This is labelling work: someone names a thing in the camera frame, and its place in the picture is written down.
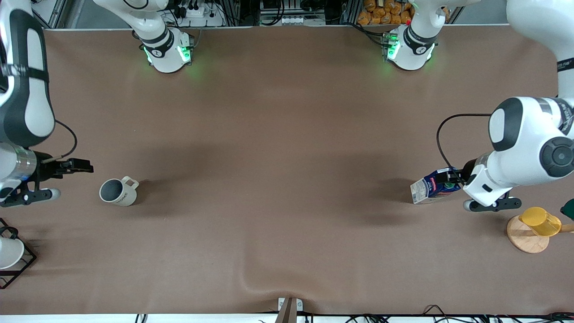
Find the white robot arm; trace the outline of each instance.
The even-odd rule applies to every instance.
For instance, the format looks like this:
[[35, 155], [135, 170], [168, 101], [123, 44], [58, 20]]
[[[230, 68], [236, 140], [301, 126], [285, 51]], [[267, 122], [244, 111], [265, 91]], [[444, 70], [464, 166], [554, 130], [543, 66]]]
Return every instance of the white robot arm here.
[[397, 67], [414, 71], [431, 58], [436, 37], [445, 23], [443, 6], [468, 6], [480, 0], [409, 0], [415, 14], [409, 26], [401, 25], [390, 33], [397, 35], [395, 46], [386, 49], [388, 61]]
[[483, 206], [520, 185], [574, 170], [574, 0], [508, 0], [510, 25], [547, 46], [558, 61], [559, 97], [514, 97], [490, 117], [494, 151], [476, 160], [463, 190]]
[[[44, 33], [29, 1], [0, 1], [0, 37], [0, 206], [55, 199], [59, 191], [40, 190], [40, 182], [93, 168], [86, 160], [59, 162], [28, 149], [48, 138], [55, 125]], [[34, 191], [29, 182], [36, 184]]]
[[159, 72], [172, 73], [191, 63], [193, 38], [177, 28], [168, 28], [159, 14], [168, 0], [94, 0], [130, 25], [148, 61]]

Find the round wooden board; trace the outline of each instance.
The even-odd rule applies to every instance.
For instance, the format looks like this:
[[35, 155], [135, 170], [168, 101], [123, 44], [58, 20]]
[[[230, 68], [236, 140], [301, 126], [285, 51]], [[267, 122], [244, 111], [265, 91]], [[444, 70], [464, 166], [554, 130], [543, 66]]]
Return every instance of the round wooden board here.
[[518, 216], [513, 217], [506, 225], [506, 235], [510, 242], [527, 253], [539, 253], [548, 247], [550, 238], [540, 236], [525, 236], [525, 234], [534, 234], [532, 230], [524, 223], [522, 223]]

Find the white cup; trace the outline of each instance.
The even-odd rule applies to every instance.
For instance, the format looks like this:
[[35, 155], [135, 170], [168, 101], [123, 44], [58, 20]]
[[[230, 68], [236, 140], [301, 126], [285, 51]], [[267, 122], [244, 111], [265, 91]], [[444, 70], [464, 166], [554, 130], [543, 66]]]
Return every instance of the white cup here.
[[6, 230], [12, 232], [12, 235], [9, 238], [0, 236], [0, 269], [12, 267], [24, 254], [24, 243], [18, 239], [18, 230], [3, 226], [0, 228], [0, 235]]
[[129, 176], [122, 178], [122, 180], [108, 179], [100, 187], [100, 198], [104, 202], [119, 206], [130, 206], [135, 202], [135, 198], [138, 197], [135, 191], [135, 188], [138, 186], [139, 182]]

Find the cable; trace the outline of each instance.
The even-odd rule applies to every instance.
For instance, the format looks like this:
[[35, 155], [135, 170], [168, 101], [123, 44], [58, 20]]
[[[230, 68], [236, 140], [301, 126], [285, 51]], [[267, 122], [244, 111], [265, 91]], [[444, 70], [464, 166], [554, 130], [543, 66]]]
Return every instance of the cable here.
[[203, 31], [203, 29], [199, 29], [199, 34], [197, 35], [197, 41], [193, 42], [193, 48], [197, 48], [197, 46], [199, 45], [199, 41], [201, 40], [201, 32]]
[[283, 0], [277, 0], [278, 6], [277, 6], [277, 16], [275, 17], [275, 19], [273, 19], [272, 22], [262, 22], [261, 24], [263, 26], [273, 26], [276, 23], [280, 22], [281, 19], [283, 19], [283, 15], [285, 14], [285, 3], [283, 2]]
[[440, 123], [440, 126], [436, 131], [436, 145], [439, 148], [440, 155], [443, 157], [444, 162], [448, 165], [448, 168], [456, 175], [456, 179], [462, 184], [465, 184], [465, 181], [463, 181], [462, 178], [460, 178], [459, 174], [457, 174], [454, 167], [452, 167], [451, 163], [448, 161], [447, 157], [444, 155], [443, 148], [440, 146], [440, 138], [439, 138], [440, 129], [442, 129], [444, 124], [447, 123], [447, 121], [449, 121], [450, 119], [454, 119], [454, 118], [458, 118], [458, 117], [490, 117], [491, 115], [492, 114], [490, 114], [490, 113], [459, 113], [459, 114], [454, 114], [454, 115], [446, 118], [445, 120], [443, 120]]
[[231, 19], [231, 20], [235, 20], [237, 22], [241, 22], [241, 19], [237, 19], [235, 17], [230, 17], [227, 12], [225, 11], [225, 9], [223, 8], [223, 6], [221, 6], [221, 10], [219, 9], [218, 5], [215, 5], [217, 7], [217, 11], [223, 13], [227, 18]]
[[177, 18], [176, 18], [176, 14], [173, 13], [173, 9], [169, 9], [169, 12], [172, 13], [173, 16], [173, 22], [176, 24], [176, 27], [179, 28], [179, 22], [177, 22]]
[[137, 314], [135, 316], [135, 323], [145, 323], [148, 320], [148, 315], [147, 314]]
[[510, 316], [510, 315], [505, 315], [505, 316], [511, 318], [511, 319], [514, 320], [516, 323], [522, 323], [519, 319], [517, 319], [517, 318], [515, 318], [515, 317], [512, 317], [512, 316]]
[[339, 19], [341, 19], [341, 16], [338, 16], [337, 18], [333, 18], [333, 19], [323, 19], [320, 21], [333, 21], [333, 20], [339, 20]]
[[134, 9], [134, 10], [141, 10], [144, 9], [145, 7], [147, 7], [149, 5], [149, 0], [145, 0], [145, 5], [143, 5], [143, 7], [134, 7], [131, 4], [129, 4], [126, 0], [123, 0], [123, 3], [125, 3], [128, 7]]
[[377, 44], [377, 45], [379, 45], [379, 46], [383, 46], [383, 47], [388, 47], [388, 46], [389, 46], [388, 44], [379, 43], [378, 41], [374, 40], [374, 39], [371, 37], [371, 35], [373, 35], [373, 36], [378, 36], [378, 37], [382, 37], [382, 36], [383, 36], [383, 33], [370, 32], [370, 31], [366, 30], [365, 28], [363, 28], [363, 27], [361, 27], [361, 26], [359, 26], [359, 25], [353, 24], [352, 22], [343, 22], [342, 25], [349, 25], [349, 26], [355, 28], [356, 30], [358, 30], [358, 31], [360, 31], [360, 32], [362, 32], [362, 33], [364, 33], [365, 36], [367, 36], [370, 41], [374, 42], [375, 44]]
[[359, 323], [359, 322], [357, 322], [357, 320], [355, 319], [356, 317], [358, 317], [358, 316], [355, 316], [355, 315], [351, 316], [351, 318], [349, 318], [345, 323], [349, 323], [349, 322], [351, 322], [351, 321], [355, 321], [355, 323]]
[[450, 316], [445, 316], [445, 317], [441, 318], [440, 320], [436, 320], [436, 323], [439, 323], [440, 321], [444, 321], [444, 320], [446, 320], [447, 322], [448, 322], [448, 320], [453, 320], [453, 321], [459, 321], [459, 322], [463, 322], [463, 323], [474, 323], [471, 321], [465, 321], [465, 320], [461, 320], [459, 318], [450, 317]]
[[77, 136], [76, 136], [76, 133], [74, 133], [74, 131], [73, 131], [70, 127], [66, 126], [65, 123], [63, 123], [63, 122], [61, 122], [61, 121], [59, 121], [59, 120], [55, 120], [55, 121], [56, 121], [57, 124], [59, 124], [59, 125], [61, 125], [62, 127], [66, 128], [66, 130], [69, 131], [69, 132], [72, 134], [72, 137], [73, 137], [73, 146], [72, 146], [72, 149], [70, 149], [69, 152], [67, 152], [67, 153], [65, 153], [65, 154], [63, 154], [63, 155], [42, 160], [42, 161], [41, 161], [42, 164], [49, 163], [49, 162], [53, 162], [53, 161], [55, 161], [55, 160], [58, 160], [58, 159], [62, 159], [62, 158], [64, 158], [64, 157], [67, 157], [67, 156], [71, 155], [71, 154], [76, 150], [76, 147], [77, 147]]
[[427, 305], [427, 306], [425, 307], [425, 309], [422, 311], [422, 314], [421, 314], [421, 315], [427, 314], [427, 313], [430, 312], [432, 309], [437, 309], [437, 310], [439, 310], [439, 312], [444, 316], [444, 319], [446, 319], [447, 323], [449, 323], [449, 322], [448, 322], [448, 317], [447, 317], [447, 315], [444, 313], [443, 309], [440, 308], [440, 306], [439, 306], [439, 305], [436, 305], [436, 304]]

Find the metal bracket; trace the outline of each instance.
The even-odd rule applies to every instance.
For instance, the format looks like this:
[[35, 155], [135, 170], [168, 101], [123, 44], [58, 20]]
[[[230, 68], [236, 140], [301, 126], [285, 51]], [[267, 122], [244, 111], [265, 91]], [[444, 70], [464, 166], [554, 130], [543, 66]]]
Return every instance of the metal bracket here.
[[301, 305], [301, 311], [303, 311], [303, 301], [298, 298], [289, 297], [287, 299], [279, 299], [279, 314], [275, 323], [296, 323], [297, 322], [297, 310]]
[[[285, 297], [279, 297], [279, 301], [277, 302], [277, 310], [280, 311], [281, 307], [285, 303]], [[297, 298], [297, 311], [303, 312], [303, 301]]]

